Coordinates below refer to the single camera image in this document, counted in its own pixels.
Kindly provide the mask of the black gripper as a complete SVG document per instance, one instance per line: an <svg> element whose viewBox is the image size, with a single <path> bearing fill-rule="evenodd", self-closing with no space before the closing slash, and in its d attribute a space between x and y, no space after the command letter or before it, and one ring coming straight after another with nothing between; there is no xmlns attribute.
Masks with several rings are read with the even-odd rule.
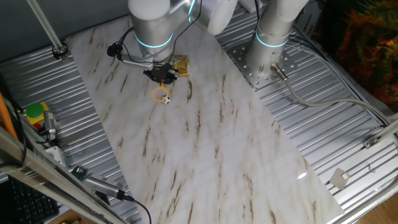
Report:
<svg viewBox="0 0 398 224"><path fill-rule="evenodd" d="M148 76L153 82L161 83L162 80L165 80L165 84L170 85L177 80L179 70L174 69L172 64L166 63L161 66L154 66L152 70L144 70L143 74Z"/></svg>

